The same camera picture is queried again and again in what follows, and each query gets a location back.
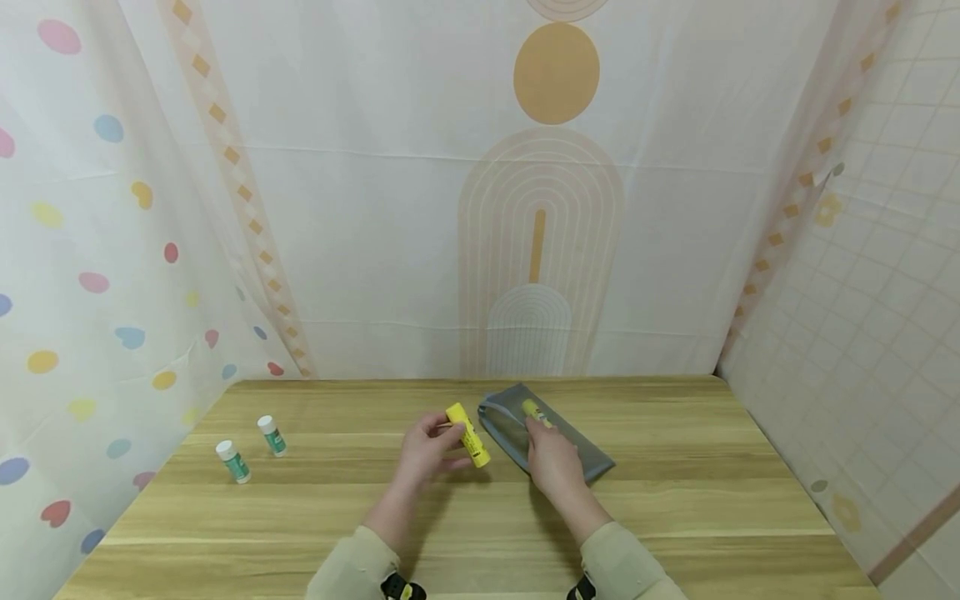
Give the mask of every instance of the hand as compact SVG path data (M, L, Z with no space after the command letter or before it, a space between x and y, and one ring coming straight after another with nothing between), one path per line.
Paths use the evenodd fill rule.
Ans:
M527 460L530 476L537 488L554 505L557 500L587 489L584 466L577 446L570 443L556 427L547 428L540 421L527 417L530 446Z
M469 456L444 456L448 450L463 447L460 436L464 428L463 423L450 425L446 413L420 418L403 436L394 483L418 491L438 473L469 467Z

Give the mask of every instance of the tabletop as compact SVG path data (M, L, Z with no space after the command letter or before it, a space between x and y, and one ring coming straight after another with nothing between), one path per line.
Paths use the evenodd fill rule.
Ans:
M424 412L515 381L252 381L230 388L57 600L301 599L384 490ZM617 466L593 489L691 600L879 596L727 385L715 377L526 380ZM256 427L273 415L274 457ZM401 570L431 600L559 600L578 550L476 421L483 469L438 479ZM232 439L251 481L214 452Z

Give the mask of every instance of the grid pattern wall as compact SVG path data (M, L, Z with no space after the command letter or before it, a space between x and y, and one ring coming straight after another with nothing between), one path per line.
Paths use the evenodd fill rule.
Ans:
M960 597L960 0L876 66L845 170L721 365L890 598Z

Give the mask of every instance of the sleeve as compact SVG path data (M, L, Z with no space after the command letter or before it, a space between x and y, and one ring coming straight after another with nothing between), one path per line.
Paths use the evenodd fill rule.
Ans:
M383 600L380 584L399 563L390 546L361 525L337 542L310 580L306 600Z
M597 600L685 600L686 596L643 544L613 521L580 547Z

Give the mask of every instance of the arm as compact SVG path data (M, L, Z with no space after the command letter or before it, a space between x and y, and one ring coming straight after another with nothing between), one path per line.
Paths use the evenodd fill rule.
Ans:
M580 546L598 600L683 600L657 559L613 520L584 481L577 448L559 430L527 419L534 484L550 500Z
M349 538L340 540L307 587L307 600L383 600L380 584L399 567L420 494L439 472L468 467L469 457L445 458L460 442L462 423L427 415L403 437L390 486Z

